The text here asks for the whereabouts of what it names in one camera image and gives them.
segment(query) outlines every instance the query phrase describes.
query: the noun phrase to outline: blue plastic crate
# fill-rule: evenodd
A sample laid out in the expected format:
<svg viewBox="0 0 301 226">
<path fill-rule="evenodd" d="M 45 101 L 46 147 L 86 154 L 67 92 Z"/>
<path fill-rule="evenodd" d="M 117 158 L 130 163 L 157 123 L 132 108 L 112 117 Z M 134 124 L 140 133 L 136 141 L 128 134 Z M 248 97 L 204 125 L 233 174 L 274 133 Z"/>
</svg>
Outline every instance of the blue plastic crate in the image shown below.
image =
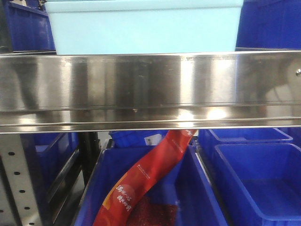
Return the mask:
<svg viewBox="0 0 301 226">
<path fill-rule="evenodd" d="M 46 189 L 50 187 L 51 183 L 54 181 L 59 171 L 59 156 L 57 143 L 59 135 L 53 135 L 56 135 L 56 137 L 52 140 L 46 139 L 46 134 L 44 134 L 43 140 L 39 140 L 35 137 L 35 140 L 37 139 L 39 141 L 38 143 L 36 143 L 36 151 L 40 160 Z"/>
<path fill-rule="evenodd" d="M 237 47 L 300 49 L 300 0 L 245 0 Z"/>
<path fill-rule="evenodd" d="M 152 147 L 106 150 L 96 165 L 75 226 L 92 226 L 97 212 L 115 183 Z M 194 148 L 189 146 L 183 160 L 148 193 L 151 201 L 176 204 L 176 226 L 226 226 Z"/>
<path fill-rule="evenodd" d="M 110 136 L 116 147 L 138 147 L 157 145 L 165 137 L 168 130 L 115 131 Z"/>
<path fill-rule="evenodd" d="M 213 161 L 216 145 L 293 142 L 291 136 L 276 128 L 200 129 L 198 140 L 209 161 Z"/>
<path fill-rule="evenodd" d="M 288 127 L 279 129 L 293 138 L 293 144 L 301 147 L 301 127 Z"/>
<path fill-rule="evenodd" d="M 48 14 L 2 0 L 14 51 L 55 50 Z"/>
<path fill-rule="evenodd" d="M 49 188 L 62 166 L 78 146 L 76 133 L 41 133 L 33 135 L 40 159 L 45 187 Z"/>
<path fill-rule="evenodd" d="M 301 225 L 301 149 L 218 145 L 215 182 L 235 226 Z"/>
</svg>

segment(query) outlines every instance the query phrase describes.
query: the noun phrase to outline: red plastic bag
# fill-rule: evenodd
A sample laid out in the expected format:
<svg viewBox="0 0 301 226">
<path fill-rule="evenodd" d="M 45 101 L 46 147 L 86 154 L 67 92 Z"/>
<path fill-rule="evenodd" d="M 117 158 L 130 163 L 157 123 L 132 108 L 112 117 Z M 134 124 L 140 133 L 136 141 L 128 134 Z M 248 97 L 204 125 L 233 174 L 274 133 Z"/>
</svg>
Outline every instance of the red plastic bag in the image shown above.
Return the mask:
<svg viewBox="0 0 301 226">
<path fill-rule="evenodd" d="M 93 226 L 125 226 L 134 206 L 182 159 L 196 130 L 170 130 L 111 189 Z"/>
</svg>

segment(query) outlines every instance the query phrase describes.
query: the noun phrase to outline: blue plastic bin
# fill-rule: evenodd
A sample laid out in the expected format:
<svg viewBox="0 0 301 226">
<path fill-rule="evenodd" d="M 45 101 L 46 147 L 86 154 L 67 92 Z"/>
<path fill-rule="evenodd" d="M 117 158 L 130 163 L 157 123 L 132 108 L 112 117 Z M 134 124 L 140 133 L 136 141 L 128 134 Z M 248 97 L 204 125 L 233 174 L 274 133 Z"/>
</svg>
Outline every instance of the blue plastic bin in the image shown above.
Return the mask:
<svg viewBox="0 0 301 226">
<path fill-rule="evenodd" d="M 48 14 L 2 0 L 14 51 L 55 50 Z"/>
<path fill-rule="evenodd" d="M 150 54 L 234 51 L 242 4 L 96 0 L 45 6 L 58 54 Z"/>
<path fill-rule="evenodd" d="M 218 145 L 216 184 L 235 226 L 301 225 L 301 149 Z"/>
<path fill-rule="evenodd" d="M 115 131 L 109 135 L 116 147 L 138 147 L 157 145 L 167 134 L 168 130 Z"/>
<path fill-rule="evenodd" d="M 293 144 L 301 147 L 301 127 L 288 127 L 279 129 L 293 138 Z"/>
<path fill-rule="evenodd" d="M 96 165 L 75 226 L 92 226 L 97 212 L 115 183 L 152 147 L 106 150 Z M 189 146 L 184 159 L 148 193 L 151 201 L 176 204 L 176 226 L 226 226 L 213 191 Z"/>
<path fill-rule="evenodd" d="M 49 188 L 62 166 L 78 146 L 76 133 L 34 134 L 45 187 Z"/>
<path fill-rule="evenodd" d="M 47 139 L 46 134 L 43 137 L 45 138 L 44 140 L 39 140 L 36 137 L 34 139 L 37 139 L 39 141 L 38 143 L 36 143 L 36 151 L 40 160 L 46 189 L 50 187 L 51 183 L 54 181 L 59 171 L 59 156 L 57 143 L 59 135 L 53 135 L 56 135 L 56 137 L 53 140 L 50 140 L 50 138 Z"/>
<path fill-rule="evenodd" d="M 237 47 L 301 49 L 300 0 L 245 0 Z"/>
<path fill-rule="evenodd" d="M 198 141 L 209 161 L 213 161 L 216 145 L 292 143 L 293 138 L 276 128 L 200 129 Z"/>
</svg>

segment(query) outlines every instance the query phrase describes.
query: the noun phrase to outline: light blue plastic bin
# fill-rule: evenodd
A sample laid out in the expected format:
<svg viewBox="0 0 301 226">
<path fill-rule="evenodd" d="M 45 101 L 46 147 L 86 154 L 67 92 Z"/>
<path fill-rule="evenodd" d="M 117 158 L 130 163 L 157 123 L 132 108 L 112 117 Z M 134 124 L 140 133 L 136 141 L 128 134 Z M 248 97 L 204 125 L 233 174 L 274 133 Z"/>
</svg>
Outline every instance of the light blue plastic bin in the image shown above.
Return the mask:
<svg viewBox="0 0 301 226">
<path fill-rule="evenodd" d="M 234 51 L 243 0 L 46 3 L 58 54 Z"/>
</svg>

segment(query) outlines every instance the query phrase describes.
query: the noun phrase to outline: perforated metal rack post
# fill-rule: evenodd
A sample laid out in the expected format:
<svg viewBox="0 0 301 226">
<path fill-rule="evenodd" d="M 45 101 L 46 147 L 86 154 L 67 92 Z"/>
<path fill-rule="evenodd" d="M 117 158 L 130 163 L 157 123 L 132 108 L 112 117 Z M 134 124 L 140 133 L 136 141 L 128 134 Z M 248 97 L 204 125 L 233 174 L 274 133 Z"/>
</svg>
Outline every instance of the perforated metal rack post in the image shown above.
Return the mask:
<svg viewBox="0 0 301 226">
<path fill-rule="evenodd" d="M 0 153 L 21 224 L 53 222 L 29 133 L 300 126 L 300 71 L 301 51 L 0 56 Z"/>
</svg>

